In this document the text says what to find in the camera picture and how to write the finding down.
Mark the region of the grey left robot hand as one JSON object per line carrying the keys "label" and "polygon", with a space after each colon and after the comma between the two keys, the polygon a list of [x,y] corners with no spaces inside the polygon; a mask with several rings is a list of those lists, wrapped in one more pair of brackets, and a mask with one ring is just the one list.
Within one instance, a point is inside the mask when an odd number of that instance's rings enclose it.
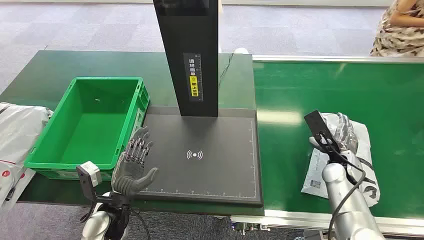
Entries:
{"label": "grey left robot hand", "polygon": [[158,167],[145,171],[149,151],[153,145],[149,136],[147,126],[138,128],[120,154],[111,179],[114,193],[132,198],[156,179],[160,172]]}

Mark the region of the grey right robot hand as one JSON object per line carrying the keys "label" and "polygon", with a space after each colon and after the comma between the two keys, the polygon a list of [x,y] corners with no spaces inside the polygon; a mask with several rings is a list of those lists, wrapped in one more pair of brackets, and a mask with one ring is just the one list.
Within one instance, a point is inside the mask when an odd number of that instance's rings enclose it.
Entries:
{"label": "grey right robot hand", "polygon": [[314,148],[327,154],[330,163],[341,164],[352,176],[354,171],[359,173],[363,170],[359,160],[356,159],[359,140],[349,118],[340,112],[337,113],[337,117],[335,132],[332,133],[319,111],[315,110],[305,115],[304,120],[312,134],[309,142]]}

